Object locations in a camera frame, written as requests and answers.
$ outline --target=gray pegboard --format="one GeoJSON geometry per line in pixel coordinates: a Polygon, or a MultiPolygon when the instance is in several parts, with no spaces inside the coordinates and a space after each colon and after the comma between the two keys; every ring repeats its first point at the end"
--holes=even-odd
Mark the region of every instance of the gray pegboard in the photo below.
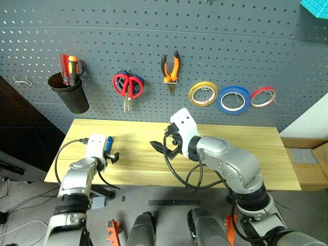
{"type": "Polygon", "coordinates": [[[28,76],[33,86],[13,86],[63,132],[75,117],[167,122],[182,107],[200,124],[282,130],[327,92],[327,22],[312,17],[299,1],[100,2],[97,9],[90,1],[8,1],[0,7],[0,73],[11,85],[13,75],[28,76]],[[218,11],[221,17],[213,20],[218,11]],[[253,21],[260,16],[271,21],[253,21]],[[162,54],[172,61],[175,49],[181,66],[171,97],[159,63],[162,54]],[[57,54],[62,52],[78,56],[86,68],[83,87],[90,109],[81,115],[71,113],[47,84],[59,71],[57,54]],[[111,83],[120,66],[146,80],[142,96],[132,100],[133,110],[126,114],[111,83]],[[189,102],[188,92],[202,80],[214,82],[219,90],[238,85],[250,93],[273,86],[277,104],[236,116],[221,113],[215,103],[200,108],[189,102]]]}

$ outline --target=wooden tabletop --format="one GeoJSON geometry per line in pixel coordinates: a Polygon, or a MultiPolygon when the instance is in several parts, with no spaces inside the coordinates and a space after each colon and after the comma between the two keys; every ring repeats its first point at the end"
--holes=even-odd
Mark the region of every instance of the wooden tabletop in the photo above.
{"type": "MultiPolygon", "coordinates": [[[[156,152],[149,141],[163,141],[164,129],[168,123],[135,122],[116,120],[75,119],[63,144],[68,141],[89,137],[91,134],[113,136],[114,144],[111,153],[119,152],[119,161],[108,166],[103,177],[115,185],[145,186],[183,186],[170,172],[164,156],[156,152]]],[[[268,190],[301,190],[292,164],[282,144],[276,128],[198,125],[201,136],[221,137],[233,145],[252,152],[261,163],[261,173],[268,190]]],[[[74,142],[65,147],[58,159],[58,175],[60,180],[69,169],[69,164],[84,157],[86,145],[74,142]]],[[[187,173],[197,165],[182,155],[172,161],[177,173],[186,178],[187,173]]],[[[191,176],[190,182],[197,184],[198,172],[191,176]]],[[[56,182],[54,164],[52,164],[46,182],[56,182]]],[[[212,170],[204,168],[202,185],[217,181],[212,170]]],[[[103,184],[99,176],[93,184],[103,184]]]]}

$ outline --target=white wall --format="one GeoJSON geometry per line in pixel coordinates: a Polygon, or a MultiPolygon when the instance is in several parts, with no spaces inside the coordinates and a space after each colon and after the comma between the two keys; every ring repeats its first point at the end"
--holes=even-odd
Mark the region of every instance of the white wall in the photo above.
{"type": "Polygon", "coordinates": [[[328,94],[284,129],[280,136],[328,138],[328,94]]]}

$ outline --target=scissors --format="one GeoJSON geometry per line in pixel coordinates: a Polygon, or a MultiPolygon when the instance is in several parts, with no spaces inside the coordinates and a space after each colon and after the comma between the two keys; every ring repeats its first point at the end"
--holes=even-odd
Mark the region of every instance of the scissors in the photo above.
{"type": "Polygon", "coordinates": [[[144,90],[144,79],[126,70],[120,70],[113,77],[113,86],[124,97],[124,112],[130,110],[131,99],[139,97],[144,90]]]}

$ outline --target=black cup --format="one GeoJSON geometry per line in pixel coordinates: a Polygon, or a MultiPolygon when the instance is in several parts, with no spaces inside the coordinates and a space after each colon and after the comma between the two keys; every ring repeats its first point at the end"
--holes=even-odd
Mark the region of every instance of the black cup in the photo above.
{"type": "Polygon", "coordinates": [[[82,114],[89,109],[89,103],[82,88],[82,80],[80,79],[73,86],[63,84],[61,73],[56,73],[48,79],[51,89],[60,96],[65,105],[74,114],[82,114]]]}

